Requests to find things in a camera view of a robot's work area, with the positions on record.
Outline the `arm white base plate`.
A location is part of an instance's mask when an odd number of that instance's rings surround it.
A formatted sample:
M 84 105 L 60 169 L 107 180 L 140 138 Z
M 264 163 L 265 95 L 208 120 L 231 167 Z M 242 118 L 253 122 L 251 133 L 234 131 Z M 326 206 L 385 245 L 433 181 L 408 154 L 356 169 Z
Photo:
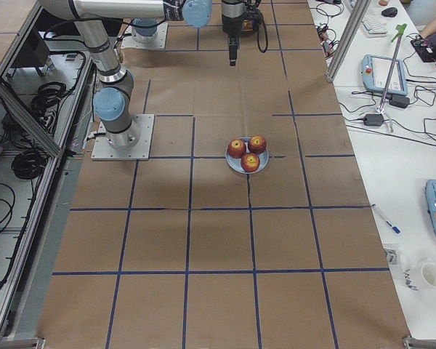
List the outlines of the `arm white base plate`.
M 141 38 L 136 40 L 132 36 L 132 27 L 128 27 L 125 37 L 121 42 L 122 49 L 143 49 L 143 50 L 162 50 L 165 49 L 167 36 L 167 23 L 162 23 L 157 26 L 157 34 L 152 38 Z
M 124 133 L 113 134 L 100 122 L 91 159 L 94 161 L 148 161 L 153 135 L 154 114 L 131 115 L 132 123 Z

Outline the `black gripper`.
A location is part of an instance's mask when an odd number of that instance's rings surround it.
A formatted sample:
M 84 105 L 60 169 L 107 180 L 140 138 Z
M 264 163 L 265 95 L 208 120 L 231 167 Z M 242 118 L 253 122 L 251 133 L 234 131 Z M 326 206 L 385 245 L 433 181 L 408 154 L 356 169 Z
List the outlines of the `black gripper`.
M 236 66 L 238 59 L 238 37 L 243 31 L 246 19 L 244 1 L 221 1 L 222 30 L 228 35 L 228 53 L 230 66 Z

